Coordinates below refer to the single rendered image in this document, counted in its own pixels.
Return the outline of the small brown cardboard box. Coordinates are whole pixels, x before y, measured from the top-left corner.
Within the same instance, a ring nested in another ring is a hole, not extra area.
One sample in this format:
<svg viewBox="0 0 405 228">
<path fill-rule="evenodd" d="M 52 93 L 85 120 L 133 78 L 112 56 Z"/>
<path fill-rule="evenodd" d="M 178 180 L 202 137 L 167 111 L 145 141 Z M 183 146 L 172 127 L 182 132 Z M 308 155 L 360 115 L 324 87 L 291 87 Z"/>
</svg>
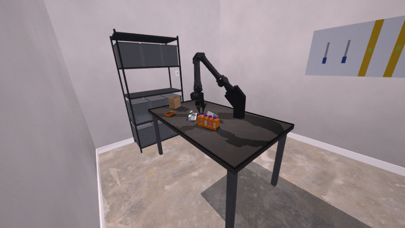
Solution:
<svg viewBox="0 0 405 228">
<path fill-rule="evenodd" d="M 174 96 L 169 98 L 169 107 L 170 109 L 176 109 L 181 106 L 180 96 Z"/>
</svg>

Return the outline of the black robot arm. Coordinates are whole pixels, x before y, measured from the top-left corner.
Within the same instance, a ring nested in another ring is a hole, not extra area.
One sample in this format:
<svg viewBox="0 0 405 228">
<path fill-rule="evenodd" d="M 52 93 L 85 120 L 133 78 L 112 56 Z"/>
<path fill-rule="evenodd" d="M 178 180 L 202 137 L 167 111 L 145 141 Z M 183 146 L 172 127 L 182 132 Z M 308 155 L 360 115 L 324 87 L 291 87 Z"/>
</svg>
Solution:
<svg viewBox="0 0 405 228">
<path fill-rule="evenodd" d="M 216 82 L 219 87 L 223 87 L 226 89 L 226 93 L 233 90 L 236 86 L 232 86 L 229 83 L 229 80 L 224 75 L 219 74 L 219 72 L 213 67 L 213 65 L 208 61 L 205 56 L 205 53 L 197 52 L 193 57 L 193 64 L 194 64 L 194 92 L 190 94 L 191 100 L 196 100 L 195 105 L 199 108 L 201 105 L 204 105 L 204 97 L 203 93 L 201 92 L 202 84 L 201 84 L 201 74 L 200 74 L 200 61 L 207 67 L 207 69 L 212 73 L 212 75 L 216 78 Z M 220 79 L 221 78 L 221 79 Z"/>
</svg>

